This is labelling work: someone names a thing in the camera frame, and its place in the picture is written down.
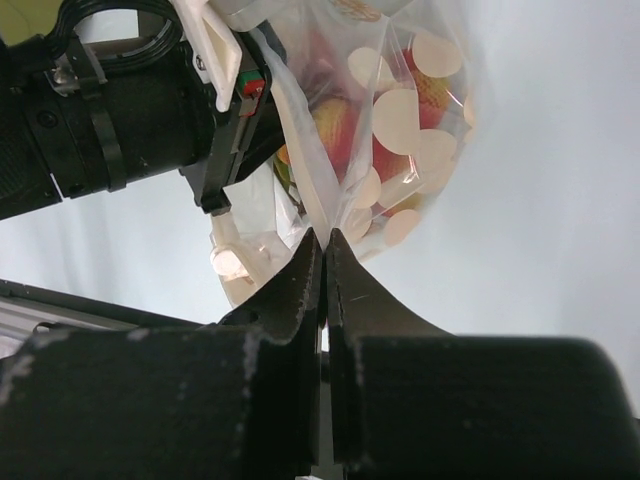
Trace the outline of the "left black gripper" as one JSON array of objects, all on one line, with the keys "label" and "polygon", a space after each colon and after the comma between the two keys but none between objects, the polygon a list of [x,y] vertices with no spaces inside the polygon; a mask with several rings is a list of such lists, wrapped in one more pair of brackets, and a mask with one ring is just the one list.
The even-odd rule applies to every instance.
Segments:
[{"label": "left black gripper", "polygon": [[251,34],[236,33],[234,37],[241,47],[242,59],[229,109],[218,111],[214,90],[200,88],[207,112],[199,122],[204,156],[180,169],[196,205],[207,214],[228,212],[231,201],[225,188],[246,180],[284,144],[271,94],[270,68]]}]

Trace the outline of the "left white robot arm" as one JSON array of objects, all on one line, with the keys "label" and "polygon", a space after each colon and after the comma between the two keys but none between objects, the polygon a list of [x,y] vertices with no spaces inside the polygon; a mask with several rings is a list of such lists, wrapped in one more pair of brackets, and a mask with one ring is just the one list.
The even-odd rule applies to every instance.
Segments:
[{"label": "left white robot arm", "polygon": [[[77,26],[102,12],[160,19],[151,36],[103,47]],[[216,24],[179,1],[65,1],[52,30],[1,48],[1,215],[169,171],[188,182],[204,212],[228,212],[227,186],[251,175],[284,143],[256,41],[222,30],[238,60],[226,87],[196,34]]]}]

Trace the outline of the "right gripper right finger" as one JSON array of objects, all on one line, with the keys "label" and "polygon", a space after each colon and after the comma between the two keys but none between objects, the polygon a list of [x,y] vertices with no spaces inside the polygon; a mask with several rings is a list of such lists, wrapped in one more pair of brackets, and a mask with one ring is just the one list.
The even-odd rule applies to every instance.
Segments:
[{"label": "right gripper right finger", "polygon": [[348,479],[635,479],[621,378],[579,338],[457,336],[325,250],[335,460]]}]

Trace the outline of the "polka dot strawberry bag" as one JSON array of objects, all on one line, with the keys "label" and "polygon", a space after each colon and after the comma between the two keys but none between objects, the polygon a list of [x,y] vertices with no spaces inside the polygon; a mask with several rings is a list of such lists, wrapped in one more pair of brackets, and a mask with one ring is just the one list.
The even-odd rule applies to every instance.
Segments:
[{"label": "polka dot strawberry bag", "polygon": [[401,244],[474,126],[459,1],[274,1],[250,37],[272,74],[275,129],[212,218],[211,263],[235,306],[308,230],[326,242],[339,229],[362,261]]}]

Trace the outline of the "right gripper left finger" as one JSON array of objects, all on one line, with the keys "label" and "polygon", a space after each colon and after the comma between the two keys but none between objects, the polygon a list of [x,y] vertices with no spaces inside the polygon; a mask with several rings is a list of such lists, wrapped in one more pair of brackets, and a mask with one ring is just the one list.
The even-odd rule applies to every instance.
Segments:
[{"label": "right gripper left finger", "polygon": [[5,479],[293,479],[318,457],[323,252],[220,322],[60,330],[1,372]]}]

